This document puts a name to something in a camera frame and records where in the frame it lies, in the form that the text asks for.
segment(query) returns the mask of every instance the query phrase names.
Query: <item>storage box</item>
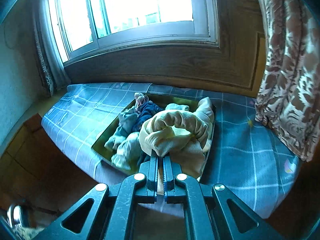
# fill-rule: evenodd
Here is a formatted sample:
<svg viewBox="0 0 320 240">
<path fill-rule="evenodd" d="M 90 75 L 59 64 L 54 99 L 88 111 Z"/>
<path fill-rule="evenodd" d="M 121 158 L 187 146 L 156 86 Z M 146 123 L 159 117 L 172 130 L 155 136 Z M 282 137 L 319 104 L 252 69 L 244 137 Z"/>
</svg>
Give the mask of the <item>storage box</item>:
<svg viewBox="0 0 320 240">
<path fill-rule="evenodd" d="M 177 97 L 166 96 L 166 95 L 156 95 L 156 94 L 146 94 L 146 95 L 149 97 L 149 100 L 153 101 L 155 104 L 157 104 L 161 108 L 165 108 L 170 103 L 176 103 L 178 105 L 187 105 L 190 108 L 190 112 L 194 112 L 194 111 L 196 111 L 196 109 L 198 107 L 198 101 L 194 101 L 194 100 L 188 100 L 188 99 L 184 99 L 184 98 L 177 98 Z M 134 105 L 135 105 L 135 99 L 132 100 L 132 102 L 129 105 L 127 105 L 127 107 L 124 110 L 129 109 Z M 212 110 L 213 110 L 214 116 L 215 116 L 216 107 L 212 106 Z M 115 133 L 118 125 L 119 125 L 119 118 L 116 117 L 111 122 L 111 124 L 105 129 L 105 131 L 99 136 L 99 138 L 95 141 L 95 143 L 92 145 L 92 149 L 95 152 L 97 152 L 99 155 L 101 155 L 103 157 L 103 160 L 110 165 L 112 165 L 111 157 L 113 156 L 114 153 L 107 150 L 104 147 L 104 145 L 108 141 L 108 139 Z M 215 121 L 213 122 L 212 125 L 213 125 L 213 131 L 212 131 L 211 139 L 213 139 Z M 210 149 L 206 154 L 206 159 L 205 159 L 204 165 L 202 167 L 202 171 L 204 170 L 205 164 L 207 163 L 209 152 L 210 152 Z M 122 170 L 117 167 L 115 167 L 115 168 L 117 170 L 124 172 L 127 175 L 132 175 L 134 173 L 137 173 L 139 170 L 139 168 L 136 166 L 135 163 L 130 163 L 130 167 L 131 167 L 130 171 Z"/>
</svg>

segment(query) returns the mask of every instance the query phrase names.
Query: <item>pile of clothes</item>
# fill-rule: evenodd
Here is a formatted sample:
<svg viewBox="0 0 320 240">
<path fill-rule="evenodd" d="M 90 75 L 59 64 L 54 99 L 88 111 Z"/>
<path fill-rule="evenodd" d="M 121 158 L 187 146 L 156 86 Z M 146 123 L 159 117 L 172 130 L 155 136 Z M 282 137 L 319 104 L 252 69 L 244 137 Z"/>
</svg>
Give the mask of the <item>pile of clothes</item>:
<svg viewBox="0 0 320 240">
<path fill-rule="evenodd" d="M 168 104 L 163 109 L 142 93 L 134 96 L 135 106 L 119 114 L 119 126 L 105 143 L 106 149 L 116 152 L 112 164 L 130 171 L 148 161 L 152 150 L 159 157 L 170 152 L 171 160 L 179 163 L 184 173 L 198 178 L 212 143 L 210 99 L 201 99 L 192 113 L 189 106 Z"/>
</svg>

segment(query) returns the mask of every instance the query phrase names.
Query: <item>window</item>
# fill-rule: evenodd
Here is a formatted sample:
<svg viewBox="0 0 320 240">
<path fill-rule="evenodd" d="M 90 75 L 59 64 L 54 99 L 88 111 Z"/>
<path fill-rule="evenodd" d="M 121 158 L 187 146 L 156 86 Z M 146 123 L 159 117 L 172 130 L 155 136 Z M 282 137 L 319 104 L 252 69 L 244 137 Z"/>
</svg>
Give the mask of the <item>window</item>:
<svg viewBox="0 0 320 240">
<path fill-rule="evenodd" d="M 139 44 L 217 45 L 215 0 L 49 0 L 49 9 L 63 62 Z"/>
</svg>

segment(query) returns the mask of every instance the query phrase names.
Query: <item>bed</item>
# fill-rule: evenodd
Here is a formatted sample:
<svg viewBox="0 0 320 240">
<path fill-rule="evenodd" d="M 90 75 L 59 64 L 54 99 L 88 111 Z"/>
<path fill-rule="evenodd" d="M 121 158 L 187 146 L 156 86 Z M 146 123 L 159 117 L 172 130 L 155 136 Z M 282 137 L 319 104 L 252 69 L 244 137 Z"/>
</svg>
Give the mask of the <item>bed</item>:
<svg viewBox="0 0 320 240">
<path fill-rule="evenodd" d="M 269 217 L 290 191 L 302 161 L 269 129 L 254 121 L 253 98 L 150 83 L 69 85 L 67 93 L 44 116 L 42 126 L 63 154 L 97 182 L 120 183 L 126 175 L 105 163 L 91 146 L 134 99 L 135 92 L 192 100 L 209 97 L 217 107 L 214 151 L 201 183 L 225 184 L 262 218 Z M 162 212 L 182 212 L 177 205 L 159 203 L 155 206 Z"/>
</svg>

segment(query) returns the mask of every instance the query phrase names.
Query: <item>window pane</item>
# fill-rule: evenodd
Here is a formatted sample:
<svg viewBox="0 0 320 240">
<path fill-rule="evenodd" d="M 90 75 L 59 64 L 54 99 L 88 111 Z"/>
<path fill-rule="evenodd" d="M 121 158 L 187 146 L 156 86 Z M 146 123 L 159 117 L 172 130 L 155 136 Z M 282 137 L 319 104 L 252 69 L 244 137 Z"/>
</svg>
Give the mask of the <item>window pane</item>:
<svg viewBox="0 0 320 240">
<path fill-rule="evenodd" d="M 66 62 L 68 60 L 68 56 L 64 48 L 62 37 L 61 37 L 55 0 L 49 0 L 49 10 L 50 10 L 50 18 L 51 18 L 53 35 L 58 46 L 58 51 L 60 53 L 62 62 Z"/>
<path fill-rule="evenodd" d="M 105 0 L 111 33 L 151 23 L 192 21 L 191 0 Z"/>
<path fill-rule="evenodd" d="M 100 0 L 90 0 L 92 13 L 94 18 L 94 24 L 96 26 L 98 38 L 107 36 L 106 23 L 102 13 Z"/>
<path fill-rule="evenodd" d="M 60 6 L 70 50 L 92 42 L 86 0 L 60 0 Z"/>
</svg>

